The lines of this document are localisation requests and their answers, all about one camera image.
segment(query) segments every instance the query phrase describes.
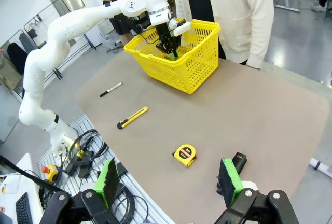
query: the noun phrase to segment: brown table surface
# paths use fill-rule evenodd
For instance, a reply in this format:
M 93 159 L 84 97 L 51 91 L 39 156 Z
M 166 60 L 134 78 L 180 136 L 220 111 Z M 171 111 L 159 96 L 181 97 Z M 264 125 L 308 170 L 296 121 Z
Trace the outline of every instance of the brown table surface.
M 123 85 L 100 98 L 118 82 Z M 122 52 L 77 93 L 80 106 L 142 188 L 176 223 L 214 223 L 225 210 L 216 193 L 221 157 L 247 155 L 242 180 L 260 192 L 296 189 L 321 138 L 328 102 L 264 72 L 220 60 L 192 95 L 145 74 Z M 149 111 L 122 130 L 119 121 Z M 182 144 L 198 158 L 172 157 Z

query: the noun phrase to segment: yellow basket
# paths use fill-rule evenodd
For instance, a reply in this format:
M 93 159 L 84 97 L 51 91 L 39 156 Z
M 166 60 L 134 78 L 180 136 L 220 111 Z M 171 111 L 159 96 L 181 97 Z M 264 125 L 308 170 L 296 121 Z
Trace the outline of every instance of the yellow basket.
M 156 29 L 134 37 L 124 50 L 131 53 L 144 71 L 155 78 L 183 92 L 192 94 L 218 67 L 217 23 L 193 20 L 191 29 L 182 34 L 177 50 L 179 58 L 170 60 L 156 48 L 159 38 Z

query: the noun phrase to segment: hand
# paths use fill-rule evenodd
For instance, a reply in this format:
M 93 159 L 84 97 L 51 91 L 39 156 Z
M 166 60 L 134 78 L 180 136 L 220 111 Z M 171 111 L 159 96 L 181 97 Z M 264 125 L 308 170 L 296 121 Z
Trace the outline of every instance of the hand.
M 250 67 L 252 69 L 255 69 L 255 70 L 260 70 L 260 68 L 255 68 L 255 67 Z

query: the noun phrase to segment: marker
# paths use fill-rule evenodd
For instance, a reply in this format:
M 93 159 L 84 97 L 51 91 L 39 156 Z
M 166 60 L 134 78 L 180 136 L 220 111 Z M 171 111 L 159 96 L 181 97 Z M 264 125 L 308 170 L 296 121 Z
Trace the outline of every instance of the marker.
M 122 85 L 122 82 L 117 83 L 114 87 L 112 87 L 112 88 L 106 90 L 105 92 L 103 92 L 102 94 L 100 94 L 99 97 L 100 97 L 100 98 L 103 97 L 104 95 L 106 95 L 106 94 L 108 94 L 109 92 L 113 91 L 114 89 L 120 87 L 121 85 Z

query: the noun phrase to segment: keyboard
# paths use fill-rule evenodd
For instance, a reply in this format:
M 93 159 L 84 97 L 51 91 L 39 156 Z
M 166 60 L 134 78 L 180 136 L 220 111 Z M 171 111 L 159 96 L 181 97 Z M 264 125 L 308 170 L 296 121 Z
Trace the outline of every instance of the keyboard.
M 27 192 L 16 202 L 16 216 L 18 224 L 33 224 Z

